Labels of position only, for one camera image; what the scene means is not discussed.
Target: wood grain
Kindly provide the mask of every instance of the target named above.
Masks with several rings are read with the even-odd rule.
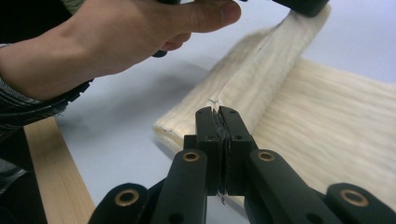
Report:
[[[195,134],[195,111],[225,105],[241,114],[260,148],[277,151],[311,188],[325,193],[347,182],[396,209],[396,85],[300,59],[296,52],[318,30],[291,14],[246,36],[154,131],[179,151],[184,135]]]
[[[87,223],[94,204],[55,119],[43,119],[24,130],[48,223]]]

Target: fingernail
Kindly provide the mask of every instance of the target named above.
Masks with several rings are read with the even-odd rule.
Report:
[[[232,24],[239,20],[241,8],[235,2],[230,2],[221,8],[222,23],[224,25]]]

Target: white surface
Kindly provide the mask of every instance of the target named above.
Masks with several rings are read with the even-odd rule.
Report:
[[[395,83],[396,2],[334,0],[331,5],[332,15],[303,56]],[[164,58],[150,58],[117,76],[96,79],[57,118],[95,204],[119,184],[132,182],[149,188],[166,177],[172,153],[156,141],[152,123],[176,105],[239,39],[276,25],[289,11],[266,0],[240,6],[243,16],[237,24],[193,35],[182,49]],[[218,198],[211,198],[206,223],[248,221]]]

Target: black clamp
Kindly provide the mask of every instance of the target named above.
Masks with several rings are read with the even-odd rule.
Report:
[[[114,188],[90,223],[204,224],[206,197],[219,193],[245,196],[254,224],[396,223],[394,211],[364,189],[309,188],[280,155],[258,149],[240,115],[224,106],[197,111],[196,135],[185,136],[163,181]]]

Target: wooden strip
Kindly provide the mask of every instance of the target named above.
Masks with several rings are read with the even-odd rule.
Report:
[[[24,128],[49,224],[88,223],[91,196],[54,118]]]

